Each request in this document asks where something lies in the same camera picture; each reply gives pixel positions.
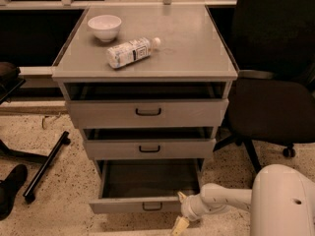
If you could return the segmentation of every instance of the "drawer handle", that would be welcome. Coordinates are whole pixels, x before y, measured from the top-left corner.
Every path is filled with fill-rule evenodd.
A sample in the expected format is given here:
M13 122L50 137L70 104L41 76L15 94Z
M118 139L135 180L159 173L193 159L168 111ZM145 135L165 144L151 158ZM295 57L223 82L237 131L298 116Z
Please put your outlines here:
M142 146L139 146L139 152L141 153L157 153L160 151L160 146L157 146L157 149L143 149Z
M136 108L136 114L139 116L158 116L161 113L161 108L157 110L157 112L153 112L152 110L139 110Z
M161 210L162 209L162 207L163 207L163 203L159 203L159 206L154 206L154 205L152 205L152 204L149 204L149 205L147 205L147 207L146 207L146 204L145 203L142 203L142 209L144 210L144 211L158 211L158 210Z

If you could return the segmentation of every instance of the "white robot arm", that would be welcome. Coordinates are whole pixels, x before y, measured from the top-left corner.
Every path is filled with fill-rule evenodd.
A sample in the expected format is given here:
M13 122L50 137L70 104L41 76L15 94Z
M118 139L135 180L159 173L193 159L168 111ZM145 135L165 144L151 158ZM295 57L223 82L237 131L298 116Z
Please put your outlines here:
M251 236L315 236L315 185L296 170L270 165L257 175L253 190L227 189L206 184L200 194L186 197L179 193L182 217L172 235L179 235L189 221L204 214L237 207L251 213Z

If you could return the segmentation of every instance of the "terrazzo floor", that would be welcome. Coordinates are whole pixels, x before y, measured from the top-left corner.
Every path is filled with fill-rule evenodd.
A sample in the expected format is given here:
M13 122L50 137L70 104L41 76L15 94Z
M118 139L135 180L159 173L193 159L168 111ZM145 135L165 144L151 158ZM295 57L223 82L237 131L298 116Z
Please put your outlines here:
M12 149L49 154L64 131L71 143L63 146L35 189L35 201L27 204L23 192L39 165L25 163L29 177L19 191L14 208L0 221L1 236L63 235L169 235L178 213L93 214L89 201L98 196L99 177L88 160L78 130L67 114L45 119L42 115L0 116L0 139ZM296 157L286 159L282 147L255 143L262 164L280 163L299 170L315 181L315 144L297 145ZM0 158L0 179L21 163ZM244 147L231 145L205 160L201 183L214 182L227 188L249 188L253 169ZM229 212L205 215L191 224L182 235L249 235L249 214L231 208Z

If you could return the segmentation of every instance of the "open drawer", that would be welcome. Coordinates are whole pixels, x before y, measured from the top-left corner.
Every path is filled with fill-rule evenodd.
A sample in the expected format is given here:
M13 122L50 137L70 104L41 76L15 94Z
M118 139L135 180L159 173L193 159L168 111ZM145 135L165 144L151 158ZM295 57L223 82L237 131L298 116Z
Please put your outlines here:
M218 83L67 83L67 109L76 128L217 127L228 100Z
M209 158L216 139L210 127L84 129L89 159Z
M180 212L178 191L199 193L197 160L106 161L98 200L90 206L94 213Z

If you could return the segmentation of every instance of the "white bowl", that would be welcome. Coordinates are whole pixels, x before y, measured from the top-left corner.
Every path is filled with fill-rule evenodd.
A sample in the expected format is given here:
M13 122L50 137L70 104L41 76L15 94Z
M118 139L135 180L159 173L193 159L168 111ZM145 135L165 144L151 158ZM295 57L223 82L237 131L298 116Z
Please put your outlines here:
M112 15L101 15L90 19L88 26L99 40L110 42L120 31L121 19Z

